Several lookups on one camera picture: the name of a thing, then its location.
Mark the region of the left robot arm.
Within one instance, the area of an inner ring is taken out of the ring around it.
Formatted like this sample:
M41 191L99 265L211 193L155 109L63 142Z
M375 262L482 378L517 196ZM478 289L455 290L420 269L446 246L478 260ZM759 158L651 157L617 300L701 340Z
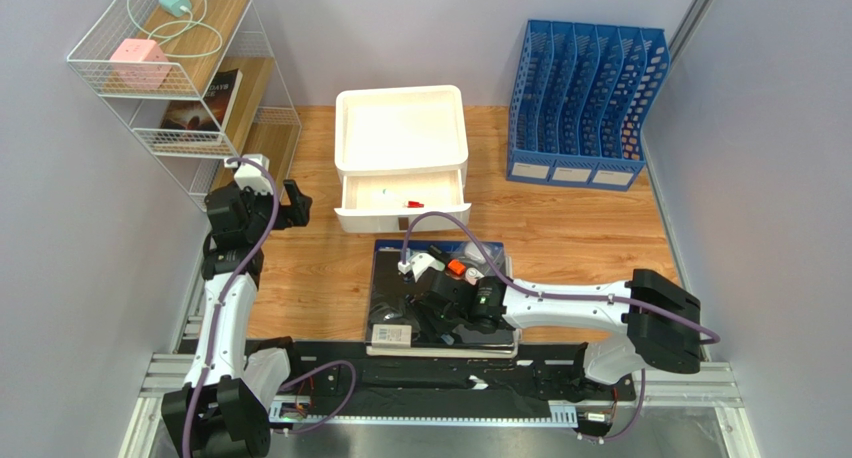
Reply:
M271 230L304 227L312 199L295 181L281 203L232 182L204 199L211 229L202 247L204 315L181 387L163 397L161 416L181 457L264 457L271 447L269 410L294 364L289 337L246 350Z

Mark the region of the white three drawer organizer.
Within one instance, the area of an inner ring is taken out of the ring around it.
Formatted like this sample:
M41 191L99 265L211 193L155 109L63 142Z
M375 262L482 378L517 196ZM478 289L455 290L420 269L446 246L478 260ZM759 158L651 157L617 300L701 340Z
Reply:
M458 170L469 147L461 90L455 85L340 92L335 102L338 176Z

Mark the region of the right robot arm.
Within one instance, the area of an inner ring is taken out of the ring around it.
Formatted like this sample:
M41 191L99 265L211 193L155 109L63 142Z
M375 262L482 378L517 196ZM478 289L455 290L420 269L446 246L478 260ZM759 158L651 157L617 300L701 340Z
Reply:
M423 304L440 324L483 334L535 327L602 330L604 341L575 355L576 381L613 385L650 367L696 374L707 331L700 300L659 273L634 270L630 279L597 285L553 285L485 276L475 283L445 272L403 271L403 280L431 279Z

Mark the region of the white top drawer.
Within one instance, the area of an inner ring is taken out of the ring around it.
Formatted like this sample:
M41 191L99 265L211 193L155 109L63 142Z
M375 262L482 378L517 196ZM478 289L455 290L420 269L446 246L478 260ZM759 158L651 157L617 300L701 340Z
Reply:
M422 209L405 209L385 198L381 191L391 189L407 200L425 205ZM454 225L447 219L417 217L443 212L467 223L472 204L464 197L461 172L458 170L428 173L346 176L343 178L342 202L335 209L342 229L353 234L398 233L410 226L416 232L449 230Z

